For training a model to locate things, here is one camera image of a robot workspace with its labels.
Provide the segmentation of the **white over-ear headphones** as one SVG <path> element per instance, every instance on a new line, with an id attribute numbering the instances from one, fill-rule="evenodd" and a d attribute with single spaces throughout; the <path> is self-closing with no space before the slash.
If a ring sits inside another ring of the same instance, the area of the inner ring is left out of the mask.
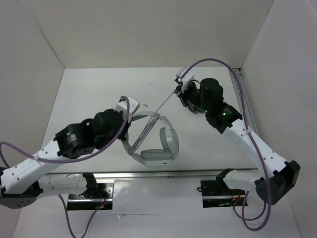
<path id="1" fill-rule="evenodd" d="M 122 142 L 123 148 L 132 159 L 146 167 L 169 165 L 179 156 L 178 135 L 169 119 L 159 113 L 138 112 L 133 116 L 132 122 L 140 125 L 138 121 L 147 117 L 154 121 L 143 132 L 145 137 L 136 138 L 133 133 L 136 141 L 131 142 L 128 134 L 128 141 Z"/>

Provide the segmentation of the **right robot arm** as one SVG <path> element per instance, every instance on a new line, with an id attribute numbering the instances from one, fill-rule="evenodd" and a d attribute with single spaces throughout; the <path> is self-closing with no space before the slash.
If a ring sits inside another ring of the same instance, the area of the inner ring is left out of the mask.
<path id="1" fill-rule="evenodd" d="M 216 189 L 228 194 L 233 189 L 255 192 L 262 201 L 275 205 L 296 184 L 300 165 L 288 162 L 271 149 L 242 115 L 224 102 L 223 87 L 213 78 L 205 78 L 199 88 L 194 80 L 177 78 L 175 93 L 184 107 L 204 113 L 207 122 L 231 140 L 254 163 L 256 169 L 242 172 L 226 169 L 216 177 Z"/>

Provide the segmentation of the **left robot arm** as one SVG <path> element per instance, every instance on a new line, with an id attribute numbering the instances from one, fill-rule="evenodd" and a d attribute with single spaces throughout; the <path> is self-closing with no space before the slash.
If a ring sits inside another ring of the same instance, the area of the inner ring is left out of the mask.
<path id="1" fill-rule="evenodd" d="M 57 177 L 49 173 L 63 164 L 93 158 L 116 139 L 123 139 L 131 119 L 131 112 L 105 110 L 97 113 L 93 119 L 68 125 L 33 155 L 8 142 L 1 142 L 1 145 L 7 145 L 26 156 L 26 160 L 18 165 L 1 168 L 1 205 L 10 209 L 20 209 L 48 196 L 62 194 L 76 194 L 85 198 L 96 196 L 100 188 L 92 173 Z"/>

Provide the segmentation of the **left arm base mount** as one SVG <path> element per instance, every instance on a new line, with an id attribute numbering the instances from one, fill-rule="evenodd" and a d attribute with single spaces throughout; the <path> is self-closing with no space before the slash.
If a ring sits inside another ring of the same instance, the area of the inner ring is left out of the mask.
<path id="1" fill-rule="evenodd" d="M 101 210 L 112 210 L 113 207 L 113 180 L 98 182 L 97 192 L 89 198 L 84 195 L 69 194 L 67 200 L 68 211 L 93 211 L 99 206 Z"/>

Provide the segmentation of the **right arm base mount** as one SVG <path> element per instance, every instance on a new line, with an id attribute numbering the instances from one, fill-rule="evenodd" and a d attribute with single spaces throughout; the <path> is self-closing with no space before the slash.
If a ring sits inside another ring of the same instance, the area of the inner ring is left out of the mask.
<path id="1" fill-rule="evenodd" d="M 242 206 L 245 191 L 229 189 L 216 178 L 202 179 L 197 191 L 202 195 L 203 208 Z"/>

